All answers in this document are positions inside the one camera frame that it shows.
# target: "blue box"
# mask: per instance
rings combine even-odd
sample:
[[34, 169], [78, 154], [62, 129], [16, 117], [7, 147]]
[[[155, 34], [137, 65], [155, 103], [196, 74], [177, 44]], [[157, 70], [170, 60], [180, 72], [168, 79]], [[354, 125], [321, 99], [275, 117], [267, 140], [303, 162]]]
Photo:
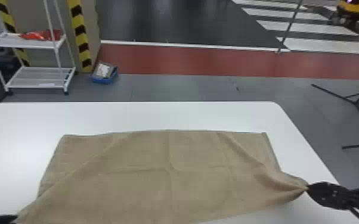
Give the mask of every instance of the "blue box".
[[110, 84], [114, 81], [114, 78], [118, 76], [118, 67], [114, 66], [113, 67], [113, 71], [112, 74], [110, 75], [110, 77], [108, 78], [102, 78], [99, 76], [94, 76], [93, 74], [91, 75], [91, 79], [93, 82], [95, 83], [100, 83], [100, 84]]

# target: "hazard stripe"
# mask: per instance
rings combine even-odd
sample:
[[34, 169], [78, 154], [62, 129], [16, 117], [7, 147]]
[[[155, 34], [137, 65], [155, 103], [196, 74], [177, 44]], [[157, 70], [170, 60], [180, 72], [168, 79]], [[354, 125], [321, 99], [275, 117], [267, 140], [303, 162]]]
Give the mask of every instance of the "hazard stripe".
[[89, 39], [86, 34], [85, 18], [83, 17], [81, 0], [67, 0], [71, 14], [72, 28], [75, 35], [75, 44], [78, 48], [79, 59], [84, 72], [91, 72], [93, 68]]
[[[5, 29], [10, 33], [17, 33], [16, 24], [13, 17], [10, 15], [7, 7], [7, 0], [0, 0], [0, 17], [4, 23]], [[22, 60], [25, 66], [30, 66], [29, 58], [24, 49], [17, 49], [17, 57]]]

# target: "red floor stripe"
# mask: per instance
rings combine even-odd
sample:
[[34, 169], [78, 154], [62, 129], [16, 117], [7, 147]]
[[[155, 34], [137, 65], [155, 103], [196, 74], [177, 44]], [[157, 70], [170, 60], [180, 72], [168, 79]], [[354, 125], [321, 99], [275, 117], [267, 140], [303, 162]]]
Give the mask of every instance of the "red floor stripe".
[[102, 45], [99, 59], [124, 74], [359, 79], [359, 55]]

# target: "white shelf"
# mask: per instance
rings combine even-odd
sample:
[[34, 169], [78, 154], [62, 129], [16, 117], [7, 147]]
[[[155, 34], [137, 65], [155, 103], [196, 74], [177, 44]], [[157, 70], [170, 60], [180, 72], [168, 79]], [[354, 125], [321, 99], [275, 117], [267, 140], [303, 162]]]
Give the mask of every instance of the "white shelf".
[[[56, 47], [59, 49], [66, 40], [66, 35], [62, 35], [59, 41], [56, 41]], [[17, 33], [3, 32], [0, 34], [0, 48], [25, 48], [25, 49], [54, 49], [53, 41], [26, 40], [19, 37]]]
[[66, 88], [74, 68], [21, 67], [7, 83], [9, 88]]

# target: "crosswalk stripe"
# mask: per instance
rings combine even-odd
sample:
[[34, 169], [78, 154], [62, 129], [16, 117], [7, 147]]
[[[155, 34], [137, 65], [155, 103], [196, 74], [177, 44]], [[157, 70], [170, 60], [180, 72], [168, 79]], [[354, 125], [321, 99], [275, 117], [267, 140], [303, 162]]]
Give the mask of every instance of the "crosswalk stripe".
[[359, 54], [359, 42], [287, 38], [284, 44], [289, 49], [294, 51], [337, 52], [337, 53]]
[[[280, 8], [296, 8], [298, 5], [293, 3], [283, 3], [283, 2], [270, 2], [270, 1], [259, 1], [259, 0], [233, 0], [237, 4], [245, 5], [257, 5], [257, 6], [269, 6], [269, 7], [280, 7]], [[307, 10], [306, 7], [301, 5], [302, 10]]]
[[[261, 15], [267, 17], [285, 17], [292, 18], [293, 12], [288, 11], [278, 11], [278, 10], [258, 10], [254, 8], [242, 8], [249, 15]], [[322, 15], [316, 13], [298, 13], [296, 18], [306, 19], [306, 20], [328, 20]]]
[[[258, 20], [258, 23], [262, 25], [264, 28], [266, 28], [267, 30], [279, 30], [279, 31], [285, 31], [289, 25], [289, 23], [287, 22], [275, 22], [275, 21], [263, 21], [263, 20]], [[290, 31], [358, 36], [357, 33], [354, 33], [342, 26], [329, 26], [329, 25], [320, 25], [320, 24], [293, 23]]]
[[323, 7], [327, 8], [328, 10], [333, 11], [333, 12], [335, 12], [335, 11], [337, 10], [337, 7], [335, 7], [335, 6], [325, 5], [325, 6], [323, 6]]

